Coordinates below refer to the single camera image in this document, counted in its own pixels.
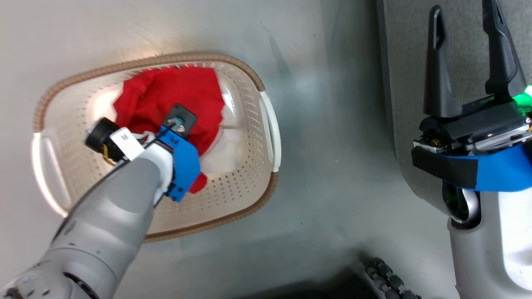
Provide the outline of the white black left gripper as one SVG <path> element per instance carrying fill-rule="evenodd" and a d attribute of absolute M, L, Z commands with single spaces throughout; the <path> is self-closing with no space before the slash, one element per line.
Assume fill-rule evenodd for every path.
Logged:
<path fill-rule="evenodd" d="M 164 146 L 158 144 L 153 132 L 133 134 L 127 127 L 119 127 L 108 118 L 100 118 L 87 131 L 85 146 L 101 154 L 113 169 L 138 158 L 152 161 L 160 173 L 154 206 L 168 191 L 173 174 L 173 157 Z"/>

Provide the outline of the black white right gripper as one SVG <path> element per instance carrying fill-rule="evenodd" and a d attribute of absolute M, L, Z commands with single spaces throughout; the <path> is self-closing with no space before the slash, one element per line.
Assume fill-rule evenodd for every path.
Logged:
<path fill-rule="evenodd" d="M 510 29 L 497 0 L 483 0 L 483 29 L 488 36 L 490 75 L 487 97 L 460 104 L 453 94 L 447 64 L 443 9 L 428 17 L 424 114 L 413 157 L 465 157 L 492 154 L 531 142 L 531 105 L 526 78 Z"/>

